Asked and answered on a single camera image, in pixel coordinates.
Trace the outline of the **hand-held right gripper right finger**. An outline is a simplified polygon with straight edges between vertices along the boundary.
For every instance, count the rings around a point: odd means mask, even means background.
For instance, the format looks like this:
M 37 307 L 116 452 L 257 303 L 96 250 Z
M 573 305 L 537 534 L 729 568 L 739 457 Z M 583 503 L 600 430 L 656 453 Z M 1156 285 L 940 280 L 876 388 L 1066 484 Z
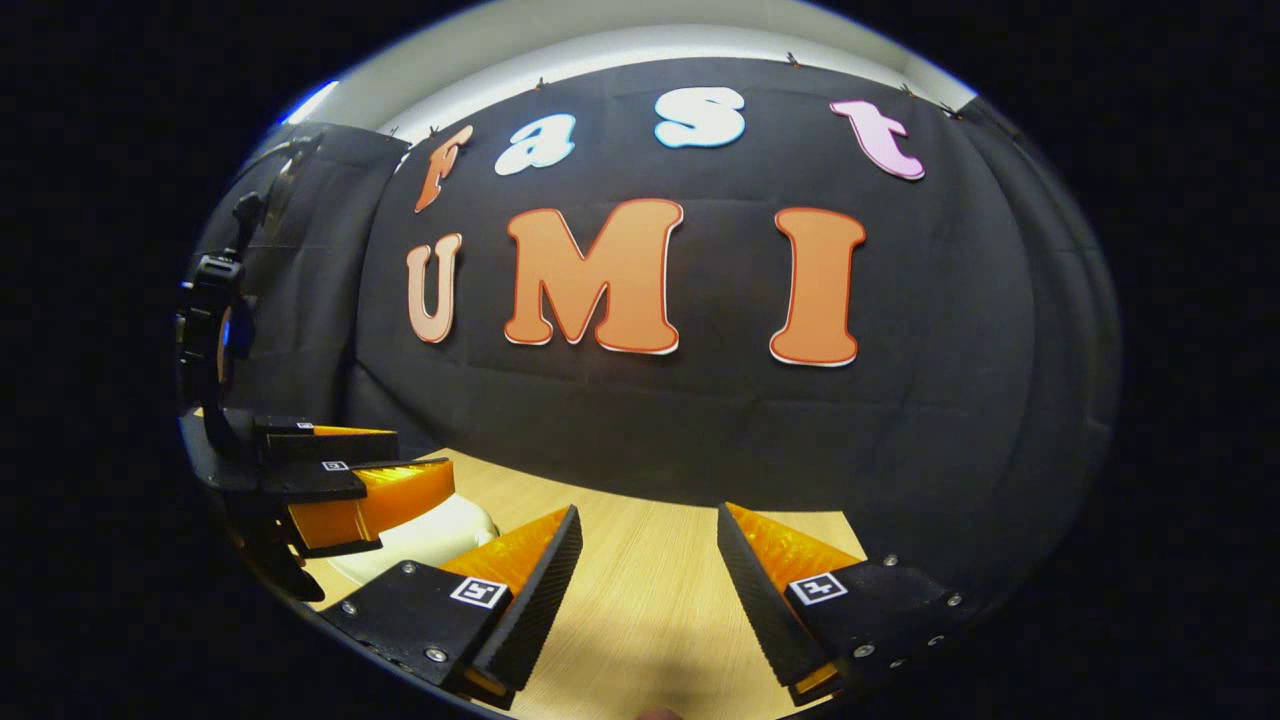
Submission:
M 856 557 L 736 503 L 718 507 L 717 544 L 796 706 L 865 694 L 966 625 L 966 596 L 923 570 Z

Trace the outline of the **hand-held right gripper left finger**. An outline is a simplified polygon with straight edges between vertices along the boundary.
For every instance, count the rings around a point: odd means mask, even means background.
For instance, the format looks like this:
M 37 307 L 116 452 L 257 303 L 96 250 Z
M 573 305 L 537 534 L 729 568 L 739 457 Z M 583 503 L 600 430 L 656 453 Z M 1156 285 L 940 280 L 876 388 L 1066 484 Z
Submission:
M 319 615 L 376 661 L 507 710 L 529 683 L 581 550 L 579 510 L 567 505 L 440 568 L 401 560 Z

